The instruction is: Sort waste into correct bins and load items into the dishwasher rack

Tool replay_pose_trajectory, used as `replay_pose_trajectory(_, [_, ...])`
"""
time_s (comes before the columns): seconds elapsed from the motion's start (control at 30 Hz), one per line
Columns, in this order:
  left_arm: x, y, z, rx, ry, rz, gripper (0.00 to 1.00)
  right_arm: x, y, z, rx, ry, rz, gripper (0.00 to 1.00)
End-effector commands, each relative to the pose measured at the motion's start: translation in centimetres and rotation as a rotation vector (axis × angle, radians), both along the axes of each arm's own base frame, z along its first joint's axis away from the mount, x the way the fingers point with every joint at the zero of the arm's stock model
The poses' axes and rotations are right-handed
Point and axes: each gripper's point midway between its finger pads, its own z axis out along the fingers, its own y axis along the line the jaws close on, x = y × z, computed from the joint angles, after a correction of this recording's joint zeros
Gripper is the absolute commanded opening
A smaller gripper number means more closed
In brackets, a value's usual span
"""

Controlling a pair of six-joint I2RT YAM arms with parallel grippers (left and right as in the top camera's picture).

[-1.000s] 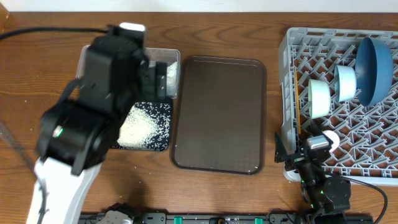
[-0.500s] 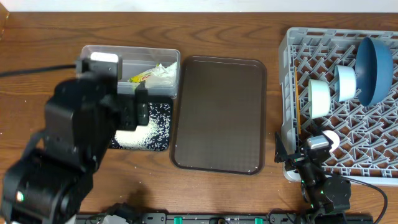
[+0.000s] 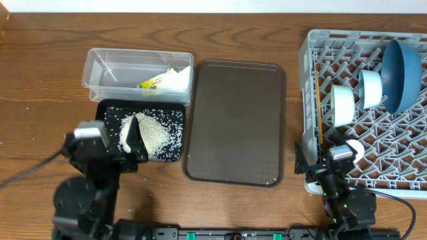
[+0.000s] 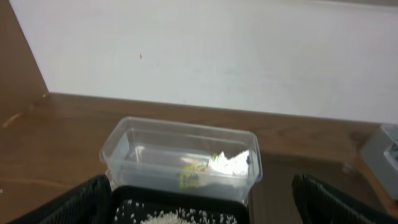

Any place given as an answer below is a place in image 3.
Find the white tissue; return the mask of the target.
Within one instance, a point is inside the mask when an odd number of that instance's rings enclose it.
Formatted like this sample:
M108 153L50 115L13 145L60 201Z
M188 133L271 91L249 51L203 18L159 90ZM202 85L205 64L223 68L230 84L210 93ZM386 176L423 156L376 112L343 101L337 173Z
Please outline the white tissue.
M158 87L170 90L186 90L189 85L190 66L187 66L182 71L175 71L173 68L169 69L163 74L161 82Z

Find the wooden chopstick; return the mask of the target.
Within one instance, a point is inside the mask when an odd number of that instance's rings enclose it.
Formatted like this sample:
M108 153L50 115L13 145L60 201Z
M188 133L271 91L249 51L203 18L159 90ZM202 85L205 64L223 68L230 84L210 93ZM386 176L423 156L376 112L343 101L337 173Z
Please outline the wooden chopstick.
M320 85L318 73L316 73L316 98L317 98L317 107L318 107L318 128L319 128L319 143L323 144L323 131L322 131L322 108L320 100Z

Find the light blue bowl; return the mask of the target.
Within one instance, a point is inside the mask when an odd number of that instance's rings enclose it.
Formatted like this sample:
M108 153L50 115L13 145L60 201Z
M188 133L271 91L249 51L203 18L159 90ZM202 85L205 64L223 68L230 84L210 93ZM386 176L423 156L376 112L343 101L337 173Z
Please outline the light blue bowl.
M363 109L380 105L382 100L382 78L376 71L361 70L358 77L362 88L359 97L363 99Z

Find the dark blue plate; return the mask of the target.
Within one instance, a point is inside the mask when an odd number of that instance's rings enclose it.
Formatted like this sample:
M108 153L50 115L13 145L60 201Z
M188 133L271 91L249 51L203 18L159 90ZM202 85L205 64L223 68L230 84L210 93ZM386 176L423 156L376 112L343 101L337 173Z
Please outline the dark blue plate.
M416 48L403 41L389 42L383 54L381 77L387 112L398 114L411 108L422 83L422 64Z

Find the yellow green snack wrapper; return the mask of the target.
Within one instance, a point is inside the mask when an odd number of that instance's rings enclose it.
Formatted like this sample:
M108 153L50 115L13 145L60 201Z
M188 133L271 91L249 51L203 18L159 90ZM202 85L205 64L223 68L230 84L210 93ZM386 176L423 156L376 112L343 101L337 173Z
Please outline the yellow green snack wrapper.
M143 81L138 84L139 89L156 89L158 86L167 82L171 77L176 74L176 71L173 68L168 68L165 73L156 75L151 79Z

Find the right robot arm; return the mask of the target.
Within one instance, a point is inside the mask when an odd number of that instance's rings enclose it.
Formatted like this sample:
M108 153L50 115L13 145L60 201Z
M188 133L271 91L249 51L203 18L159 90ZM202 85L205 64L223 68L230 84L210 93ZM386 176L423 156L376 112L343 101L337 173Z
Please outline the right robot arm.
M319 183L325 212L333 223L316 234L316 239L407 239L416 223L416 210L407 201L390 194L352 185L345 175L354 167L357 150L347 142L333 147L314 165L309 165L301 145L295 143L294 173L305 175L307 183ZM376 223L377 196L404 204L412 217L405 234L396 231L371 232Z

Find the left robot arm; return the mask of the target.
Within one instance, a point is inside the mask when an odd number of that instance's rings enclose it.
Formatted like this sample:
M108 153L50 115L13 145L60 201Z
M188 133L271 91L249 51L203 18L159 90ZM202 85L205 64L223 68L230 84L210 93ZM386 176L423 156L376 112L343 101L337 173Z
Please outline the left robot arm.
M139 122L132 117L125 153L110 153L109 135L102 121L83 121L67 133L65 142L52 156L1 184L2 188L24 178L63 155L81 172L60 184L53 197L53 239L135 239L152 238L152 230L137 221L120 219L114 213L122 173L134 173L148 160Z

